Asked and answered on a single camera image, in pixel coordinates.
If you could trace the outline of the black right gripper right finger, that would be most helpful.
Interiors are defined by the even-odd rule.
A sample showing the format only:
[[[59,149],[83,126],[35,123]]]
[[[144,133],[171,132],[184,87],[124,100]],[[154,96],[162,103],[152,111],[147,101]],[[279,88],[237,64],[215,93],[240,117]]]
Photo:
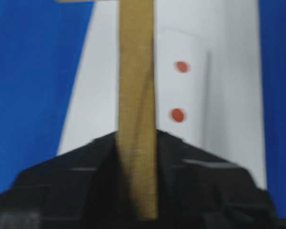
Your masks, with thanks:
[[[159,223],[167,229],[276,229],[276,210],[247,169],[157,132]]]

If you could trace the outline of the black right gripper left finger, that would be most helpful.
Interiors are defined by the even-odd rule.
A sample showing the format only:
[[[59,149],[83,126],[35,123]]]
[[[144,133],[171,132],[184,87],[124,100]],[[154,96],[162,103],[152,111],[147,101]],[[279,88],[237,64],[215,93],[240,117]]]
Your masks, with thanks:
[[[21,171],[0,194],[0,229],[133,229],[116,134]]]

